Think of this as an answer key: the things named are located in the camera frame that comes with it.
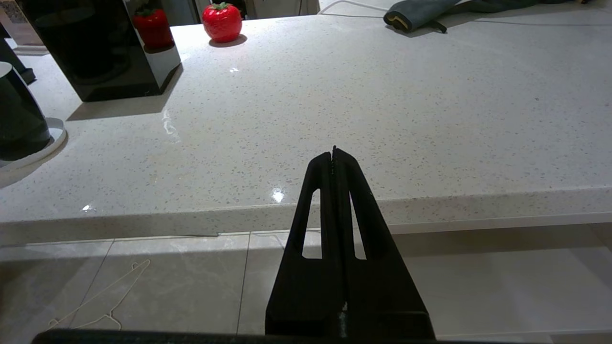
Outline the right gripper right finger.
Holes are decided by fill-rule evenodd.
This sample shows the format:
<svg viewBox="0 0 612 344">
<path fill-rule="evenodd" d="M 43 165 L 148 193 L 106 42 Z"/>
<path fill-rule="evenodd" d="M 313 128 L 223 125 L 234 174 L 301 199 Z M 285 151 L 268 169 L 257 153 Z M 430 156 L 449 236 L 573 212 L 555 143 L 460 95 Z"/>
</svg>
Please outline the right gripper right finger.
<svg viewBox="0 0 612 344">
<path fill-rule="evenodd" d="M 358 164 L 334 148 L 348 337 L 434 340 L 430 315 Z"/>
</svg>

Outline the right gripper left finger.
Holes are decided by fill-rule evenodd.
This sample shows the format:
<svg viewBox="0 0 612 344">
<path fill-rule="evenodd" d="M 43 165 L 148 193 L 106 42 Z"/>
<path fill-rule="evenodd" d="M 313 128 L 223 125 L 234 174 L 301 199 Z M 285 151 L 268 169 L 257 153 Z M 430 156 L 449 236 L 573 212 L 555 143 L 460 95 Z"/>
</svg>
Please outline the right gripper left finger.
<svg viewBox="0 0 612 344">
<path fill-rule="evenodd" d="M 332 155 L 315 157 L 306 170 L 288 240 L 266 308 L 266 334 L 339 336 L 345 304 Z M 313 193 L 320 191 L 320 259 L 302 255 Z"/>
</svg>

